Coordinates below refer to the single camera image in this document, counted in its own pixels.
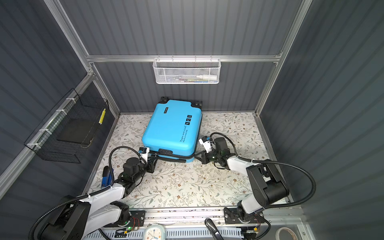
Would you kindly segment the blue hardshell suitcase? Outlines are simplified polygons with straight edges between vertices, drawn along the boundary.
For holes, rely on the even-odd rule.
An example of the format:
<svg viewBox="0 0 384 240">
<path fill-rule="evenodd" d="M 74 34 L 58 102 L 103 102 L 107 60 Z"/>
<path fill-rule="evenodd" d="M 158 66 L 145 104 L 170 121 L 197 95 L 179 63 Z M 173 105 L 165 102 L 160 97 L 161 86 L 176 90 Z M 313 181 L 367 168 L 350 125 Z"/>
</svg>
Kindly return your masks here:
<svg viewBox="0 0 384 240">
<path fill-rule="evenodd" d="M 190 163 L 195 159 L 203 114 L 201 101 L 161 97 L 142 137 L 160 159 Z"/>
</svg>

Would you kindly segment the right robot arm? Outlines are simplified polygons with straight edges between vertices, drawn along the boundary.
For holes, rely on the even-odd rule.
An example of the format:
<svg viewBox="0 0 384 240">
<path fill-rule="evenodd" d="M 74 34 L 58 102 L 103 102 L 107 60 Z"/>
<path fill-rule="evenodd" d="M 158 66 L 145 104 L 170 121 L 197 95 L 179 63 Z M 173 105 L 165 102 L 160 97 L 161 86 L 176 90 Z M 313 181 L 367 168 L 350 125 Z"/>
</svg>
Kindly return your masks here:
<svg viewBox="0 0 384 240">
<path fill-rule="evenodd" d="M 257 163 L 231 152 L 227 145 L 228 138 L 213 140 L 204 136 L 199 144 L 204 150 L 195 157 L 203 164 L 219 164 L 221 169 L 236 172 L 248 177 L 252 193 L 238 203 L 234 216 L 243 223 L 250 221 L 252 215 L 261 212 L 275 202 L 290 194 L 289 188 L 274 164 Z"/>
</svg>

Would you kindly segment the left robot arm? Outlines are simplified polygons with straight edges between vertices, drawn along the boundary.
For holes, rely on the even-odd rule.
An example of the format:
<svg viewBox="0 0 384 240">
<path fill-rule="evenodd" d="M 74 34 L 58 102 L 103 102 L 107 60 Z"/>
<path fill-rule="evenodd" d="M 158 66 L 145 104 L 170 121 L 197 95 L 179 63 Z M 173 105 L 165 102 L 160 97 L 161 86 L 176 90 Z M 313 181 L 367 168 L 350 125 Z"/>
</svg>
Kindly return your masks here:
<svg viewBox="0 0 384 240">
<path fill-rule="evenodd" d="M 130 158 L 124 171 L 110 185 L 89 195 L 66 196 L 61 203 L 43 214 L 29 232 L 30 240 L 81 240 L 109 224 L 128 226 L 136 222 L 129 207 L 121 203 L 139 185 L 145 173 L 153 173 L 157 157 L 144 163 Z"/>
</svg>

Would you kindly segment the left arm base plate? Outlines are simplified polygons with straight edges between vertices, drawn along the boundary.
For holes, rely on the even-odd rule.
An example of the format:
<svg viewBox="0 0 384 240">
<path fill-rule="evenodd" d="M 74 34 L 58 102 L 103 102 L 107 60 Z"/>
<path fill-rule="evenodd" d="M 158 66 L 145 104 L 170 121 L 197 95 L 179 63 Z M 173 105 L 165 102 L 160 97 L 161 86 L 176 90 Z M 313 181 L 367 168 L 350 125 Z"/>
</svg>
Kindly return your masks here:
<svg viewBox="0 0 384 240">
<path fill-rule="evenodd" d="M 114 227 L 142 227 L 145 220 L 145 211 L 122 210 L 118 221 L 113 223 Z"/>
</svg>

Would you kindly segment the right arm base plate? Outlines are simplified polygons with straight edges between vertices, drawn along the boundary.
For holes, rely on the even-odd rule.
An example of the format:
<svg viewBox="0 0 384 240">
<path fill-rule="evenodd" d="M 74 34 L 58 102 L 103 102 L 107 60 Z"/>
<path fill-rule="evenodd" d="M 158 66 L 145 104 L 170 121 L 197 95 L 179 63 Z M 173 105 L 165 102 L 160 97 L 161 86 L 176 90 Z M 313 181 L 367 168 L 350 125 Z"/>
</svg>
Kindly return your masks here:
<svg viewBox="0 0 384 240">
<path fill-rule="evenodd" d="M 265 223 L 259 214 L 246 214 L 238 211 L 237 208 L 224 208 L 224 218 L 227 225 L 234 224 L 254 224 L 260 225 Z"/>
</svg>

